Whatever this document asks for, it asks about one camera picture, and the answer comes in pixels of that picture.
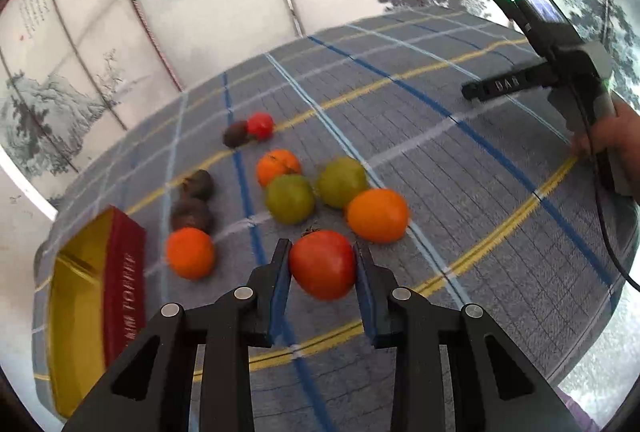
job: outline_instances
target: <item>white wall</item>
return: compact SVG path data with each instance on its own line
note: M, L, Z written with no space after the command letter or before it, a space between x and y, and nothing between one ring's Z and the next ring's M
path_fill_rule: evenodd
M0 365L34 420L56 432L62 424L40 404L31 365L33 256L50 226L0 169Z

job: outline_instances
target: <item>finger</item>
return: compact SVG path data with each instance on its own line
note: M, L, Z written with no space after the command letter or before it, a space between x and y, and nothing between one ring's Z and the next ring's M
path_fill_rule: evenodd
M634 108L629 105L625 100L621 97L613 97L613 107L616 109L616 113L620 117L624 117L626 115L638 115L638 113L634 110Z
M619 117L606 117L591 127L593 151L602 152L605 148L619 148L622 145L623 126ZM591 153L589 139L586 134L578 139L578 145L585 152Z
M571 152L576 156L580 157L584 154L585 148L582 142L584 135L582 134L574 134L571 138Z

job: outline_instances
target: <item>orange tomato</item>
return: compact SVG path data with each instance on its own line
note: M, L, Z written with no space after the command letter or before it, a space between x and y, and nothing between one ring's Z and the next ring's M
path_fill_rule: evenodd
M357 195L347 205L346 217L356 235L386 244L404 235L409 224L409 207L393 190L377 188Z
M166 240L166 261L175 274L188 280L208 275L216 262L209 235L194 227L172 232Z
M266 188L278 176L301 173L302 168L298 158L288 150L283 149L267 152L255 166L255 176L263 188Z
M289 270L303 290L323 301L342 298L356 282L351 244L327 229L309 233L291 246Z

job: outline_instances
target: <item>controller grip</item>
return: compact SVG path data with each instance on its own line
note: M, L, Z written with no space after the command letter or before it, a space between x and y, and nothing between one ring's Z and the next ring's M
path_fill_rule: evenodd
M608 90L604 90L603 93L593 101L593 115L596 121L616 115L616 109L613 107L611 95ZM622 167L622 160L620 159L619 153L616 150L607 149L598 154L597 158L600 176L603 179L606 177L609 183L608 185L605 184L605 186L619 195L631 196L631 187L626 178L624 168Z
M591 126L599 119L616 115L611 95L601 82L598 82L588 91L586 93L583 89L581 92L583 105ZM564 117L568 131L574 134L584 132L584 123L580 110L567 87L551 89L547 99ZM604 150L600 152L596 155L596 162L600 173L600 182L607 190L616 192L619 195L631 196L631 187L623 170L620 156L616 151Z

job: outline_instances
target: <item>controller screen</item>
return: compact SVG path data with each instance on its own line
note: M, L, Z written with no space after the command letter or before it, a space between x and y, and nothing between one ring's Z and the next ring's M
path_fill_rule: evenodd
M527 0L545 22L566 23L566 19L551 0Z

